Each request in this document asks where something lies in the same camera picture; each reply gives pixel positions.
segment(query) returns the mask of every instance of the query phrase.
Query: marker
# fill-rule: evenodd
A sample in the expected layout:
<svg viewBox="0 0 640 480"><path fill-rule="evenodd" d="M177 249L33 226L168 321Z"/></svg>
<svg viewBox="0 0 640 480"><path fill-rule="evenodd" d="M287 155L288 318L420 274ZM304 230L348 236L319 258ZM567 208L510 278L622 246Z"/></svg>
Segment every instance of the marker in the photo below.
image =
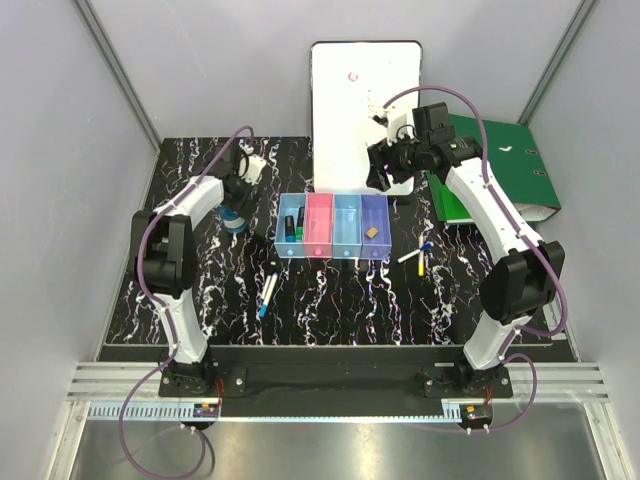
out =
<svg viewBox="0 0 640 480"><path fill-rule="evenodd" d="M418 247L420 247L420 255L418 256L418 276L424 277L424 252L422 251L422 247L424 247L424 235L420 235L418 239Z"/></svg>
<svg viewBox="0 0 640 480"><path fill-rule="evenodd" d="M264 281L264 287L262 287L262 292L260 292L261 300L264 300L264 297L267 295L267 290L269 290L269 282L271 282L271 275L269 275Z"/></svg>
<svg viewBox="0 0 640 480"><path fill-rule="evenodd" d="M267 313L269 300L271 300L271 295L273 295L273 290L276 286L277 281L278 281L278 274L274 273L273 275L271 275L271 281L269 282L269 289L267 290L267 294L265 295L264 301L262 302L262 307L260 308L260 318L264 317Z"/></svg>
<svg viewBox="0 0 640 480"><path fill-rule="evenodd" d="M302 241L302 227L304 226L304 207L298 209L298 223L296 223L296 240Z"/></svg>
<svg viewBox="0 0 640 480"><path fill-rule="evenodd" d="M287 215L284 217L284 237L287 242L296 241L296 227L293 225L293 216Z"/></svg>
<svg viewBox="0 0 640 480"><path fill-rule="evenodd" d="M427 243L426 245L422 246L421 248L419 248L418 250L414 250L411 253L407 253L404 257L399 258L398 260L396 260L396 263L402 263L405 262L406 260L409 260L410 258L415 257L416 255L419 255L420 252L426 252L427 250L429 250L431 248L431 244Z"/></svg>

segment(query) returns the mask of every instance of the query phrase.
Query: gray wall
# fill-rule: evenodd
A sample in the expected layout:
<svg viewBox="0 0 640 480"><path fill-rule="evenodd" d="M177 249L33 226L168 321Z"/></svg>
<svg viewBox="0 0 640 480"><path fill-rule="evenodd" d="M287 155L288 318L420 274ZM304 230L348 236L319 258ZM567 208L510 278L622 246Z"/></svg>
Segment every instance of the gray wall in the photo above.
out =
<svg viewBox="0 0 640 480"><path fill-rule="evenodd" d="M318 40L418 40L424 82L516 121L579 0L91 3L159 134L176 137L248 122L262 135L309 135Z"/></svg>
<svg viewBox="0 0 640 480"><path fill-rule="evenodd" d="M541 225L567 252L580 353L597 361L640 472L640 36L637 0L600 2L534 117L563 210Z"/></svg>
<svg viewBox="0 0 640 480"><path fill-rule="evenodd" d="M153 152L69 0L0 2L0 478L43 478Z"/></svg>

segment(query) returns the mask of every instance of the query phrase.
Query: metal floor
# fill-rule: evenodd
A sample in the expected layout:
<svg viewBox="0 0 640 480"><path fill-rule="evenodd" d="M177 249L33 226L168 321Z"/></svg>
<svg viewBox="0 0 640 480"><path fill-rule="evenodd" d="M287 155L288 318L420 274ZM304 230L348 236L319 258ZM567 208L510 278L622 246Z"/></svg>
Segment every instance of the metal floor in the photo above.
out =
<svg viewBox="0 0 640 480"><path fill-rule="evenodd" d="M495 405L499 425L516 413ZM135 458L160 475L192 468L196 438L163 422L128 422ZM215 450L194 479L378 480L378 479L604 479L584 410L579 405L538 404L507 432L474 435L434 433L419 425L263 424L220 422L206 430ZM74 480L144 478L120 449L113 421L88 421L76 457Z"/></svg>

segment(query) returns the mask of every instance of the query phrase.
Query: pink bin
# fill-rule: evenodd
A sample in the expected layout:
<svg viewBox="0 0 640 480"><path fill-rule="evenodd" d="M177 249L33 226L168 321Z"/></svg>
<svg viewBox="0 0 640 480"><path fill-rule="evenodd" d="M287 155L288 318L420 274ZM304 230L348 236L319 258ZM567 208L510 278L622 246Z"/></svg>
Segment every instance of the pink bin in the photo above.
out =
<svg viewBox="0 0 640 480"><path fill-rule="evenodd" d="M331 258L333 194L308 194L304 215L304 254L309 258Z"/></svg>

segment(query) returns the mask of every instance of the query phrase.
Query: black marble table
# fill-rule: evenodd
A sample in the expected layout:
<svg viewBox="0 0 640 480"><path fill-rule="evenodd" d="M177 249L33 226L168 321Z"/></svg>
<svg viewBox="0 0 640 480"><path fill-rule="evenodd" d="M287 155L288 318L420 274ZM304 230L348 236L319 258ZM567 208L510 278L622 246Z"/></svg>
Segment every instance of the black marble table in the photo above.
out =
<svg viewBox="0 0 640 480"><path fill-rule="evenodd" d="M146 207L174 196L224 140L166 139ZM267 167L248 231L227 233L216 212L195 231L200 269L194 303L210 344L446 345L470 338L481 312L478 287L491 267L489 251L475 227L437 220L424 177L416 179L414 194L389 198L391 261L283 261L273 247L278 199L281 193L312 191L311 140L262 138L256 153L267 159ZM395 264L416 249L421 233L434 245L424 277L418 276L416 261ZM280 280L269 313L260 319L256 299L271 261L277 262ZM546 327L543 315L533 322ZM126 275L105 344L166 344L151 304Z"/></svg>

